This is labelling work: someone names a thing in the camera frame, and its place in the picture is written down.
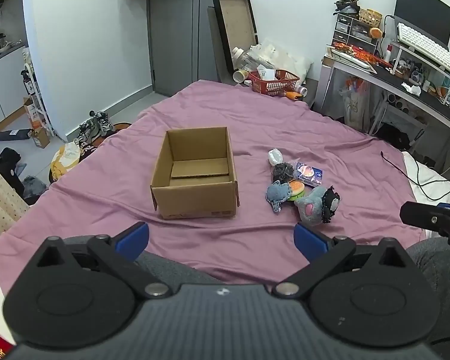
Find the monitor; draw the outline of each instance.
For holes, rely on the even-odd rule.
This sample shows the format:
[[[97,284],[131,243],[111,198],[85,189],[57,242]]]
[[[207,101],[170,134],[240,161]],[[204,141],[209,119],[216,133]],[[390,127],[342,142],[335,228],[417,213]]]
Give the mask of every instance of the monitor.
[[[448,45],[450,7],[440,0],[397,0],[395,16],[421,29],[424,35]]]

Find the bed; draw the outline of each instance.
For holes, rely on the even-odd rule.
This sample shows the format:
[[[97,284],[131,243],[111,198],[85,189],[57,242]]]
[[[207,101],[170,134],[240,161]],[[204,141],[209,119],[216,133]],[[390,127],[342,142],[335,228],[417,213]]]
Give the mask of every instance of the bed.
[[[228,126],[230,131],[238,214],[163,220],[152,204],[150,180],[164,133],[209,126]],[[395,237],[405,248],[426,237],[401,223],[401,205],[416,198],[407,179],[380,152],[416,177],[413,159],[407,158],[406,166],[403,154],[389,144],[312,112],[303,102],[199,81],[146,109],[132,126],[107,139],[0,236],[1,290],[8,292],[45,237],[113,236],[138,221],[150,226],[147,251],[154,254],[228,283],[284,279],[307,261],[293,243],[298,210],[287,204],[275,214],[264,198],[272,148],[280,149],[286,160],[301,158],[321,168],[324,185],[333,185],[340,194],[335,217],[319,227],[329,237],[346,235],[359,244]]]

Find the plastic basket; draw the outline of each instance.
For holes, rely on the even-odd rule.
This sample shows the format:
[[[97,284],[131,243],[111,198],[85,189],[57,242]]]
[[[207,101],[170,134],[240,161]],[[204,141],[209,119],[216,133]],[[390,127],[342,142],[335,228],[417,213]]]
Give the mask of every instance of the plastic basket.
[[[263,81],[258,71],[252,71],[248,78],[252,81],[252,89],[262,95],[276,96],[283,92],[291,92],[295,89],[296,82],[300,79],[286,70],[277,70],[276,81]]]

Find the white keyboard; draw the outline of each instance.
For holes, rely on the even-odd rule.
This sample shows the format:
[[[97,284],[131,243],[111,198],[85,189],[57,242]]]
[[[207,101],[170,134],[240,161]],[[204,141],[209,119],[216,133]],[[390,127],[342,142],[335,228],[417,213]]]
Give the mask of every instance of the white keyboard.
[[[414,47],[414,49],[450,71],[450,52],[422,33],[407,27],[404,23],[399,23],[398,40],[400,43]]]

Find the shoe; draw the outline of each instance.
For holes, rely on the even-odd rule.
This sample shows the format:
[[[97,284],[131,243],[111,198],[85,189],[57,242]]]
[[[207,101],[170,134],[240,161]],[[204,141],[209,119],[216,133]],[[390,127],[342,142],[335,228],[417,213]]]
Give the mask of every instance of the shoe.
[[[98,122],[92,118],[85,123],[80,124],[78,137],[75,138],[79,143],[91,143],[100,133]]]
[[[90,116],[96,120],[102,137],[106,138],[116,133],[116,128],[110,122],[110,119],[108,119],[106,112],[95,113],[94,111],[90,111]]]

